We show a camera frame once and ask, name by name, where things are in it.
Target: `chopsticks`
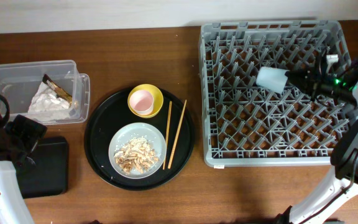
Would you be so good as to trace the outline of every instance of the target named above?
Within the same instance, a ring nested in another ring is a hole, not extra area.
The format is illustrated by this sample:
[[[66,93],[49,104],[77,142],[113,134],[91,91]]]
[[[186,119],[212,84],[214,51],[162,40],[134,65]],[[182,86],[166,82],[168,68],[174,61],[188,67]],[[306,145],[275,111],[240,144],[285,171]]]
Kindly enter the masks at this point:
[[[168,121],[167,121],[167,133],[165,135],[165,144],[168,147],[168,137],[169,137],[169,124],[171,123],[171,110],[172,110],[172,101],[169,102],[169,109],[168,109]],[[165,160],[167,160],[166,158],[164,158],[164,163],[162,164],[162,169],[165,170]]]
[[[173,147],[172,147],[172,152],[171,152],[171,158],[169,159],[168,169],[171,169],[172,160],[173,160],[173,155],[175,154],[175,149],[176,149],[177,143],[178,143],[178,138],[179,138],[179,132],[180,132],[180,127],[181,127],[181,122],[183,121],[183,115],[185,114],[186,103],[187,103],[187,100],[185,100],[185,104],[183,105],[183,110],[181,111],[180,120],[179,120],[179,125],[178,125],[178,130],[177,130],[177,135],[175,136],[175,141],[173,142]]]

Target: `dish rack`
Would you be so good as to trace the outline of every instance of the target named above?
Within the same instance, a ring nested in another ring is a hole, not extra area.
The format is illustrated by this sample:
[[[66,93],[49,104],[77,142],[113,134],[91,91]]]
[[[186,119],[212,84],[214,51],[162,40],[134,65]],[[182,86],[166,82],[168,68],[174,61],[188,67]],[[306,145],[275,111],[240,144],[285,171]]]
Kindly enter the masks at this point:
[[[312,102],[291,85],[277,94],[255,83],[262,66],[313,66],[324,50],[339,57],[330,74],[350,65],[337,21],[203,25],[199,65],[205,163],[215,168],[329,164],[349,128],[343,105],[324,96]]]

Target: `white cup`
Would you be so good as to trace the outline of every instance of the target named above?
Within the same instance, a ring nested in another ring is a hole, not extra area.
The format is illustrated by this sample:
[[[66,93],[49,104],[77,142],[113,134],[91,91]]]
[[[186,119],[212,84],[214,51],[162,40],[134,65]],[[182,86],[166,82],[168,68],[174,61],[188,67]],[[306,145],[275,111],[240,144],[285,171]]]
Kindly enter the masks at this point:
[[[149,115],[154,108],[153,95],[147,90],[137,90],[129,98],[129,106],[139,115]]]

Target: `yellow bowl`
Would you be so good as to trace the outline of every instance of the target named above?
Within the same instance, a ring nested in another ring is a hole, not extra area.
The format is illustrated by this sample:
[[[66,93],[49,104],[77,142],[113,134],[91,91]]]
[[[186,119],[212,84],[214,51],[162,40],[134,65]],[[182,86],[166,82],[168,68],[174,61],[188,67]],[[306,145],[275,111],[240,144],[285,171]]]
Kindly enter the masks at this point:
[[[152,113],[150,113],[149,115],[139,115],[137,114],[134,109],[131,108],[131,106],[129,105],[129,98],[132,96],[132,94],[134,92],[136,92],[137,90],[147,90],[149,91],[154,99],[154,108]],[[136,116],[140,116],[141,118],[152,118],[155,115],[158,114],[158,112],[160,112],[162,105],[164,103],[164,97],[162,96],[162,92],[160,89],[158,89],[156,86],[150,85],[150,84],[142,84],[142,85],[138,85],[137,87],[135,87],[128,96],[128,107],[129,109],[132,111],[132,113],[134,113]]]

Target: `white wall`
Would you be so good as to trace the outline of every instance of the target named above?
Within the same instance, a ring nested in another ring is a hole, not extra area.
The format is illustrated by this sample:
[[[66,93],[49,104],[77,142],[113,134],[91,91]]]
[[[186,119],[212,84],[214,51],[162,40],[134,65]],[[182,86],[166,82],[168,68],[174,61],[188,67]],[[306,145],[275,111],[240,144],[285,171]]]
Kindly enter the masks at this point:
[[[358,19],[358,0],[0,0],[0,33]]]

